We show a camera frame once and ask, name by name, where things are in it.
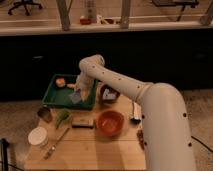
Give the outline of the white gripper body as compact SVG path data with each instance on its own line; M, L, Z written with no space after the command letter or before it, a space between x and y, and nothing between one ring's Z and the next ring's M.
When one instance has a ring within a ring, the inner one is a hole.
M93 83L94 79L84 73L80 73L77 76L75 89L80 91L81 99L83 101L87 100Z

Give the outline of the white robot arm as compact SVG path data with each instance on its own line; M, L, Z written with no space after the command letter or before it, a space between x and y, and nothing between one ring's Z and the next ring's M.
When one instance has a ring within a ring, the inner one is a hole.
M77 87L98 79L142 108L148 171L197 171L185 101L168 83L142 82L104 67L101 55L80 60Z

